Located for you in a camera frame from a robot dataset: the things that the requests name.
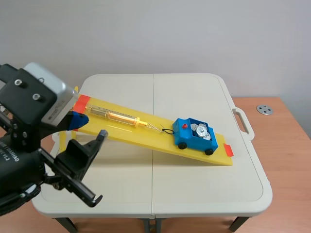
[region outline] black cable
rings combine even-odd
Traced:
[[[162,131],[167,134],[174,134],[174,130],[171,130],[171,129],[162,129]]]

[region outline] coin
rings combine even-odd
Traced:
[[[199,126],[197,125],[197,124],[191,124],[191,129],[193,130],[193,131],[196,131],[196,129],[198,128]]]
[[[202,126],[199,126],[197,129],[196,129],[196,132],[198,133],[198,136],[199,137],[204,137],[206,136],[207,134],[207,129],[202,127]]]
[[[200,124],[199,124],[199,126],[202,126],[202,127],[204,127],[204,128],[206,128],[206,129],[207,129],[206,124],[202,124],[202,123],[200,123]]]
[[[205,139],[205,140],[210,140],[210,139],[211,139],[210,134],[207,133],[207,134],[203,137],[203,139]]]

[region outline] blue toy car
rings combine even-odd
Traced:
[[[214,131],[207,123],[178,118],[173,124],[174,141],[181,150],[191,148],[212,155],[218,148]]]

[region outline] white wall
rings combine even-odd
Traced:
[[[310,0],[0,0],[0,64],[37,61],[70,85],[97,73],[215,73],[233,96],[281,96],[311,135],[310,8]]]

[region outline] yellow ramp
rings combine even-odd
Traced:
[[[163,125],[164,128],[173,129],[173,121],[151,114],[136,111],[95,98],[90,98],[88,100],[88,104],[96,105],[98,107],[106,108],[109,110],[114,110],[134,117],[140,117],[141,121],[149,122],[158,129],[162,129],[161,125]],[[149,129],[141,125],[134,127],[132,125],[127,125],[117,121],[105,119],[103,117],[90,114],[88,111],[84,111],[83,113],[87,114],[87,116],[89,117],[89,123],[84,127],[78,129],[79,132],[97,135],[98,132],[103,129],[108,131],[108,138],[112,140],[126,142],[140,147],[145,147],[169,154],[175,154],[208,163],[232,165],[232,159],[227,156],[227,153],[225,151],[225,138],[221,134],[215,134],[218,143],[217,150],[212,155],[207,156],[202,151],[189,148],[184,150],[179,149],[174,143],[173,135],[167,133],[160,133],[157,130]]]

